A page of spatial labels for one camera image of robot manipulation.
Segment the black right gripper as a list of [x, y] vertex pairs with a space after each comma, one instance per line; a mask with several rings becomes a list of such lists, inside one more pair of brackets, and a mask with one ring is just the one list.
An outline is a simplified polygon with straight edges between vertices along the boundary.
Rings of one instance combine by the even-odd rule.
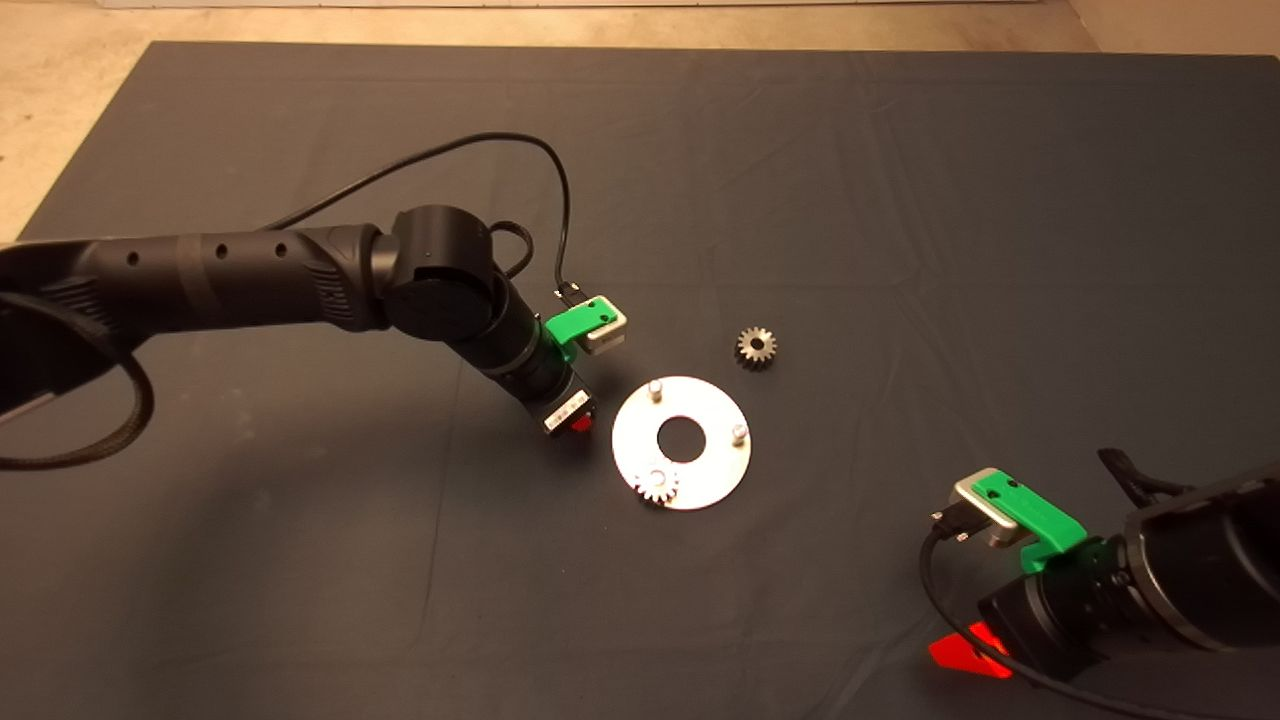
[[[1037, 579], [1009, 582], [979, 600], [978, 610], [984, 623], [973, 623], [968, 630], [1000, 655], [1060, 682], [1079, 674], [1079, 648], [1053, 621]], [[1001, 680], [1012, 678], [1010, 669], [955, 632], [931, 643], [928, 652], [940, 667]]]

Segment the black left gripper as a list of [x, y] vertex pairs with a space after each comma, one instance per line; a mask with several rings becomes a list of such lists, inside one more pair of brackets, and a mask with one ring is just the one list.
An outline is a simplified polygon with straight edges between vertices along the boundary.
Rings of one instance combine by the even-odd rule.
[[518, 401], [547, 437], [586, 433], [596, 414], [596, 398], [570, 364], [536, 366], [518, 378]]

